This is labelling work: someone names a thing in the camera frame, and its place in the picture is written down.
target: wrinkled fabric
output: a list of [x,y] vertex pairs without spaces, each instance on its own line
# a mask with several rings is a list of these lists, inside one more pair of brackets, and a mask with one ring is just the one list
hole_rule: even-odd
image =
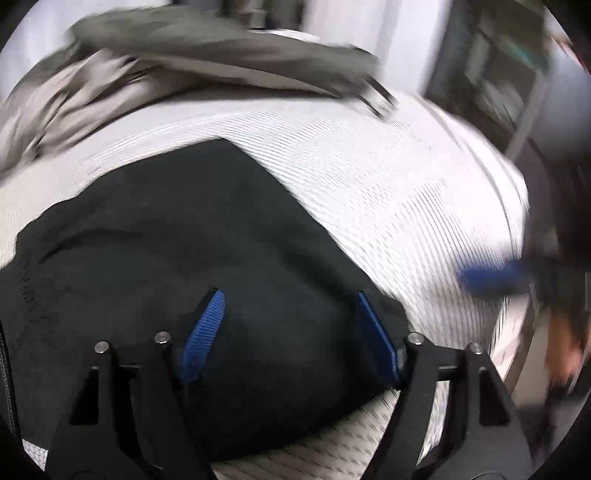
[[356,48],[255,33],[191,7],[107,12],[72,34],[0,107],[0,179],[172,93],[223,82],[358,96],[376,66]]

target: white bedding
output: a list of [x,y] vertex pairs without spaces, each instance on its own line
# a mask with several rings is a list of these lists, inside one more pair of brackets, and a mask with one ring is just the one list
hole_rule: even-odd
[[[0,186],[0,267],[15,237],[49,206],[101,174],[166,150],[224,137],[281,181],[374,282],[402,301],[414,328],[440,345],[494,343],[500,303],[460,291],[456,271],[521,252],[527,191],[484,137],[422,99],[395,93],[380,121],[358,103],[211,89],[142,108]],[[359,478],[395,395],[297,445],[216,464],[221,478]],[[444,414],[438,389],[425,448]],[[36,451],[43,463],[43,452]]]

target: blue gripper pad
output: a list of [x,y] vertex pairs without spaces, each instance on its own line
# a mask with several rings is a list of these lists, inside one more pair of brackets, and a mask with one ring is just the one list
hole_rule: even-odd
[[183,384],[191,383],[201,375],[225,309],[224,294],[221,290],[216,290],[184,345],[179,375]]
[[396,349],[363,292],[357,296],[356,317],[379,375],[393,387],[400,385]]

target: white wall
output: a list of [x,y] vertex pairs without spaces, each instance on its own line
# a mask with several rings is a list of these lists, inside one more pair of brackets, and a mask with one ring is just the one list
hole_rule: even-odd
[[382,14],[390,1],[398,0],[308,0],[302,28],[324,42],[375,53]]
[[67,30],[82,17],[113,8],[167,4],[168,0],[39,0],[0,51],[0,100],[39,60],[68,45]]
[[394,36],[385,59],[382,82],[422,95],[431,78],[452,0],[400,1]]
[[304,30],[376,54],[388,88],[424,94],[452,0],[308,0]]

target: gray cloth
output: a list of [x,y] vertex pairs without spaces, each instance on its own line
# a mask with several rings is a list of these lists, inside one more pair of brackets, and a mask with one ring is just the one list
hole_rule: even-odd
[[376,58],[244,30],[183,6],[111,11],[75,23],[71,47],[42,60],[0,108],[0,179],[105,123],[188,88],[246,83],[360,96]]

